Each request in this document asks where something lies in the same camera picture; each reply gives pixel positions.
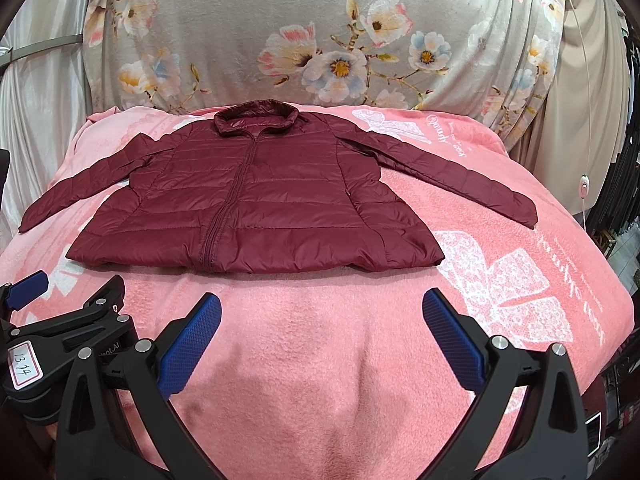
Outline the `pink fleece blanket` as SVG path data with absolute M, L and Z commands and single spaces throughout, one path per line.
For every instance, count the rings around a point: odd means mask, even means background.
M 231 479 L 413 479 L 472 402 L 422 318 L 438 288 L 488 334 L 518 348 L 567 348 L 587 388 L 634 326 L 631 296 L 586 232 L 495 133 L 457 116 L 339 106 L 395 136 L 528 196 L 526 229 L 416 179 L 383 181 L 445 253 L 428 269 L 207 276 L 125 268 L 124 309 L 153 338 L 206 292 L 218 332 L 171 402 Z

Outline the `beige curtain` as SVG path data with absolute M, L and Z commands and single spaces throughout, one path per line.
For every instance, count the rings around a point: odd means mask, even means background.
M 597 201 L 622 152 L 629 81 L 616 0 L 568 0 L 558 62 L 544 104 L 511 157 L 570 213 Z

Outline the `grey floral quilt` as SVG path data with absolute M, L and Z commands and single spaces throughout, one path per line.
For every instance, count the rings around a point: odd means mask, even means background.
M 555 73 L 564 0 L 89 0 L 96 110 L 275 99 L 469 116 L 512 148 Z

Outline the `white satin sheet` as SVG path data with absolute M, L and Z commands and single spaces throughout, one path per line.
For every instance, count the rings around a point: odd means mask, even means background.
M 1 39 L 1 146 L 10 166 L 1 199 L 1 245 L 52 181 L 87 117 L 82 29 L 88 0 L 26 0 Z

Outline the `maroon quilted puffer jacket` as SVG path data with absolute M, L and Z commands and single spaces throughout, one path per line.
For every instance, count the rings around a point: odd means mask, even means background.
M 525 195 L 347 119 L 279 101 L 243 103 L 120 151 L 31 204 L 27 232 L 101 191 L 107 200 L 68 250 L 98 266 L 206 273 L 294 273 L 340 266 L 378 272 L 437 266 L 444 253 L 381 179 L 390 168 L 526 228 Z

